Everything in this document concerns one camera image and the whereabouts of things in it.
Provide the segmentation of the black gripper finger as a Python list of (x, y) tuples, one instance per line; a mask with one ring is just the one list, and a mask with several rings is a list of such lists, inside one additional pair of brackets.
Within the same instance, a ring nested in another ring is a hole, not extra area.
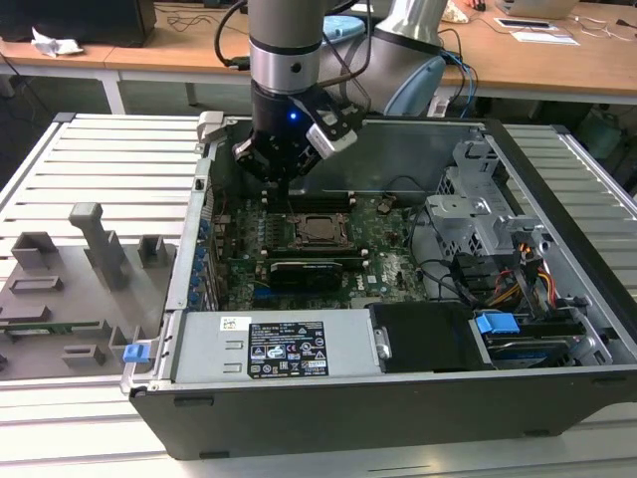
[(286, 167), (285, 192), (288, 212), (290, 214), (294, 213), (290, 200), (290, 183), (297, 177), (307, 175), (319, 161), (320, 155), (314, 148), (306, 148), (298, 156), (288, 161)]
[(235, 162), (266, 185), (271, 213), (285, 211), (285, 156), (274, 136), (249, 136), (232, 146)]

